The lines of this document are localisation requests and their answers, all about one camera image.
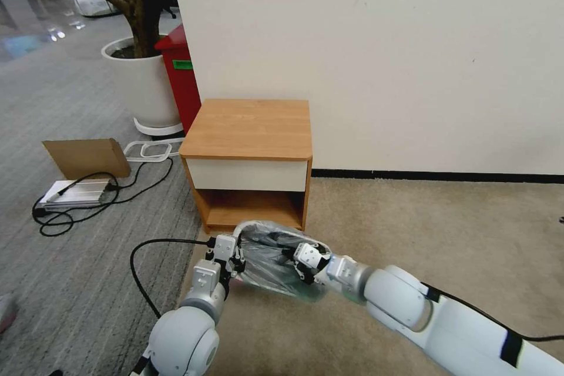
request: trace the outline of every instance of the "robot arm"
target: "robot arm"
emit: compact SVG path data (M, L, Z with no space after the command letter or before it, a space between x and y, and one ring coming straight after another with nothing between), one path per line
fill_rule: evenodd
M456 376L564 374L560 361L399 267L374 270L310 243L301 243L293 259L304 283L323 284L366 306L372 317ZM194 267L192 288L180 307L154 326L131 376L203 375L219 344L215 326L229 280L244 265L239 239L218 236Z
M315 283L365 304L368 313L454 375L563 375L564 364L397 266L372 270L303 243L294 254Z
M219 235L211 244L206 259L194 266L190 291L179 308L157 321L130 376L199 376L212 363L229 281L244 271L246 262L238 237Z

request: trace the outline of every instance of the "plastic bag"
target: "plastic bag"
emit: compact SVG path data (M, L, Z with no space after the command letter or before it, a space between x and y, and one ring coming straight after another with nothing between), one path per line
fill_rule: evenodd
M325 244L296 229L266 220L243 222L235 228L233 235L241 238L240 247L247 264L238 277L245 283L310 302L323 298L327 289L321 284L303 282L294 269L291 256L302 242L318 243L330 253Z

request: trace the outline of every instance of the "green label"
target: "green label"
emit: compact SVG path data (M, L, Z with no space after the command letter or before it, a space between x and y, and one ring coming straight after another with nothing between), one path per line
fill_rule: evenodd
M183 71L189 71L191 69L194 69L194 66L192 66L192 61L173 60L172 65L174 66L175 69L181 69Z

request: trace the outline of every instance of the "black cable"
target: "black cable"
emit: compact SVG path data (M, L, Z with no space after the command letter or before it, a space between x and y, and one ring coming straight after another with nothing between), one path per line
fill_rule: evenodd
M94 216L100 214L101 212L103 212L104 210L106 210L108 207L113 206L114 204L123 204L123 203L127 203L133 199L135 199L136 197L138 197L139 195L141 195L142 193L144 193L147 190L150 190L151 188L157 186L158 184L160 184L162 181L164 181L168 175L170 174L170 171L172 170L172 165L173 165L173 161L170 157L167 157L167 160L170 162L169 164L169 168L167 169L166 173L164 174L163 177L161 177L157 182L149 185L147 188L142 189L141 191L139 191L138 193L134 194L133 196L124 199L124 200L118 200L119 197L119 193L122 189L125 188L129 188L131 186L133 186L136 182L137 182L137 178L139 177L139 172L141 171L141 169L143 168L144 165L147 164L147 162L142 163L138 168L137 171L135 172L135 176L133 178L133 182L127 184L127 185L120 185L118 183L118 179L111 173L109 172L94 172L91 174L88 174L86 176L83 176L81 178L78 178L77 180L75 180L74 182L72 182L70 185L66 186L65 188L63 188L62 190L60 190L58 192L59 195L63 195L69 188L73 187L74 185L78 184L79 182L82 182L83 180L90 178L92 176L97 176L97 175L105 175L105 176L109 176L110 179L112 180L112 183L108 186L109 189L113 189L114 195L113 198L111 200L109 200L106 203L102 203L102 204L97 204L95 206L86 206L86 207L70 207L66 210L62 210L62 211L58 211L58 210L45 210L43 208L37 208L37 205L39 204L39 202L41 201L41 199L44 196L41 196L37 199L37 201L33 204L32 208L31 208L31 216L33 217L33 220L36 221L37 223L39 223L40 228L39 228L39 233L45 237L58 237L60 235L63 235L64 233L67 233L69 230L72 229L72 227L75 225L75 223L80 223L83 222L85 220L89 220L91 218L93 218ZM80 219L75 219L70 212L74 211L74 210L94 210L97 209L97 211L95 211L92 214L89 214L86 217L82 217ZM42 217L45 217L49 214L54 214L54 216L50 217L47 220L41 220ZM60 217L66 217L67 220L62 221L62 222L54 222L54 220L60 218ZM56 232L56 233L47 233L45 231L45 228L47 227L53 227L53 226L67 226L67 228Z
M197 241L197 240L185 240L185 239L179 239L179 238L157 238L157 239L152 239L152 240L148 240L148 241L143 241L142 243L138 244L132 251L131 254L129 256L129 267L131 268L131 274L133 275L133 279L135 281L135 284L137 285L137 288L139 289L139 291L141 292L141 295L143 296L143 298L145 299L145 301L147 301L147 304L149 305L149 307L151 308L151 310L153 310L153 313L155 314L155 316L157 318L160 318L161 313L160 311L157 309L157 307L155 306L155 304L153 303L153 301L151 301L151 298L149 297L147 291L145 291L145 288L143 288L143 285L141 285L141 281L139 280L139 277L137 276L137 272L135 271L135 263L134 263L134 259L135 259L135 253L137 253L137 251L147 245L147 244L155 244L155 243L183 243L183 244L199 244L199 245L207 245L208 241Z
M492 316L490 316L488 313L486 313L484 310L481 310L480 308L476 307L473 304L470 304L467 301L464 301L461 298L458 298L455 295L449 294L445 291L441 291L438 288L435 288L434 286L431 286L425 282L422 282L423 285L425 285L426 287L428 287L431 290L435 290L437 293L439 293L440 295L450 298L451 300L455 300L458 301L459 303L461 303L463 306L467 306L468 308L471 308L472 310L474 310L476 313L480 313L482 316L484 316L485 318L490 319L492 322L494 322L495 324L500 325L502 328L504 328L507 332L513 332L515 333L517 336L519 336L520 338L524 339L525 341L531 341L531 342L549 342L549 341L559 341L559 340L564 340L564 335L550 335L550 336L544 336L544 337L531 337L531 336L527 336L527 335L522 335L519 332L511 329L510 327L508 327L507 325L501 323L499 320L493 318Z

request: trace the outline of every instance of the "wooden nightstand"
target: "wooden nightstand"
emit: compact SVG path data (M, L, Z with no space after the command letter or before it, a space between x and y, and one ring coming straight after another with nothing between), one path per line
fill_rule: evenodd
M205 100L179 152L206 233L252 219L304 229L312 161L306 100Z

